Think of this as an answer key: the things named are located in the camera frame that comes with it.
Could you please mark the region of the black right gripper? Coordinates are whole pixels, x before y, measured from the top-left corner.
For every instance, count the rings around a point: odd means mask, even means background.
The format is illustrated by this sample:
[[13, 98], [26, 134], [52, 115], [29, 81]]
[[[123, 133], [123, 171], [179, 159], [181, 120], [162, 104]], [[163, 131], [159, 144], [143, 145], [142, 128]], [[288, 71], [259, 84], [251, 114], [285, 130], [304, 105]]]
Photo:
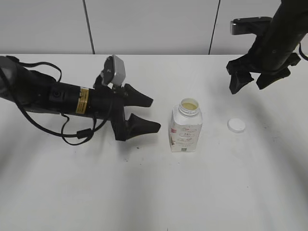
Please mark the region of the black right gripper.
[[300, 61], [299, 55], [294, 52], [300, 42], [300, 36], [282, 36], [268, 41], [264, 37], [256, 37], [247, 54], [229, 61], [226, 66], [231, 76], [231, 93], [238, 93], [242, 87], [254, 81], [253, 73], [260, 74], [257, 79], [260, 90], [290, 76], [289, 67]]

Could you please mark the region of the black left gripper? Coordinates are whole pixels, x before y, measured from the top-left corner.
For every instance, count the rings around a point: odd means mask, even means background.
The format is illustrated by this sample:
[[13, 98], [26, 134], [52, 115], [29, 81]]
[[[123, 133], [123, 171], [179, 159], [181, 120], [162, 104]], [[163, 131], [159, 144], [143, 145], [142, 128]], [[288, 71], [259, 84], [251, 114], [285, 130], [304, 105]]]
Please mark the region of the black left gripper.
[[117, 141], [157, 133], [161, 128], [159, 123], [142, 119], [135, 114], [131, 114], [129, 119], [125, 120], [124, 115], [124, 106], [150, 107], [153, 101], [130, 84], [125, 84], [124, 87], [113, 85], [110, 88], [103, 84], [102, 77], [97, 77], [93, 89], [89, 91], [88, 112], [103, 122], [96, 126], [94, 131], [98, 131], [110, 121]]

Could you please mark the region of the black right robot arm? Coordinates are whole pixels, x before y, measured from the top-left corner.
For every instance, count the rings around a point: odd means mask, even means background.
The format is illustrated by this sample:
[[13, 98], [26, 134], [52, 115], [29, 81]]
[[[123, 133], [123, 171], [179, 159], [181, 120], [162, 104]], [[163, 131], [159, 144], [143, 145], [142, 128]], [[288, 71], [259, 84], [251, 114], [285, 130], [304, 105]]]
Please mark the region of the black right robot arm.
[[300, 51], [300, 42], [308, 33], [308, 2], [283, 0], [273, 17], [236, 18], [231, 21], [231, 34], [254, 34], [256, 39], [247, 54], [228, 62], [231, 76], [229, 89], [236, 94], [252, 82], [252, 73], [259, 73], [257, 86], [264, 89], [290, 76], [290, 66], [307, 57]]

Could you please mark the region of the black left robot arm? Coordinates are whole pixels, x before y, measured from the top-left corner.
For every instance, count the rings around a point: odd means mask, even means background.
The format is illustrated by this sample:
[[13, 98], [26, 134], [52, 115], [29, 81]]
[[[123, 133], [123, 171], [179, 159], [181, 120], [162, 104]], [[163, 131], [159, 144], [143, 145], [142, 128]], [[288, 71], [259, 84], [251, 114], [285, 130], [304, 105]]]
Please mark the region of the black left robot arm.
[[35, 70], [37, 63], [23, 63], [14, 56], [0, 58], [0, 96], [14, 102], [24, 117], [37, 126], [29, 113], [60, 114], [89, 117], [93, 126], [64, 134], [45, 129], [46, 133], [68, 141], [77, 138], [88, 142], [103, 125], [110, 121], [118, 141], [157, 133], [160, 124], [142, 119], [134, 114], [125, 117], [126, 106], [150, 107], [152, 98], [124, 83], [126, 77], [124, 62], [116, 55], [106, 58], [101, 73], [96, 77], [93, 88], [63, 83], [47, 74]]

